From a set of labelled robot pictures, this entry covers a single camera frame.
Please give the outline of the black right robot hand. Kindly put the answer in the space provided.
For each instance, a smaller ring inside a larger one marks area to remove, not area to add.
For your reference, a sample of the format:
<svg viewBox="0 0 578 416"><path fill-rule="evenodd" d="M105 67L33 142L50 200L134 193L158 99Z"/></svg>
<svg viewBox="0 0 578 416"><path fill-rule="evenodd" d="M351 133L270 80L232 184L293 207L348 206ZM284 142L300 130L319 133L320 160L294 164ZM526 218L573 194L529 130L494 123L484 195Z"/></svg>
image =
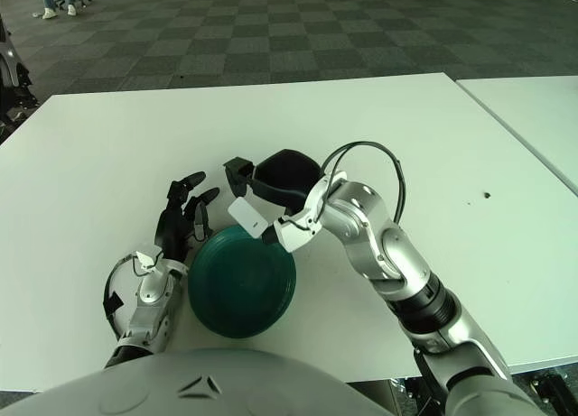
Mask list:
<svg viewBox="0 0 578 416"><path fill-rule="evenodd" d="M224 164L228 185L235 196L228 213L253 238L278 243L292 253L311 242L322 230L322 202L347 180L344 171L331 179L321 166L294 150L282 150L259 164L235 157ZM247 191L284 208L269 222L245 199Z"/></svg>

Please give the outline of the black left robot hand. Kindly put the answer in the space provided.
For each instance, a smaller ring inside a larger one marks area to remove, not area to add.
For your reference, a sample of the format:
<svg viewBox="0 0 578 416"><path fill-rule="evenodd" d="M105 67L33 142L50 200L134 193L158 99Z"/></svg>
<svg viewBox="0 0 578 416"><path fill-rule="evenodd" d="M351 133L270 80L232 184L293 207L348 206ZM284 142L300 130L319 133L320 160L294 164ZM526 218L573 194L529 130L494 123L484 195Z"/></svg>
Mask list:
<svg viewBox="0 0 578 416"><path fill-rule="evenodd" d="M162 249L166 259L184 263L191 249L190 238L202 243L213 234L207 206L219 195L219 188L189 197L189 193L205 178L206 173L198 171L171 182L167 206L159 217L154 236L154 243Z"/></svg>

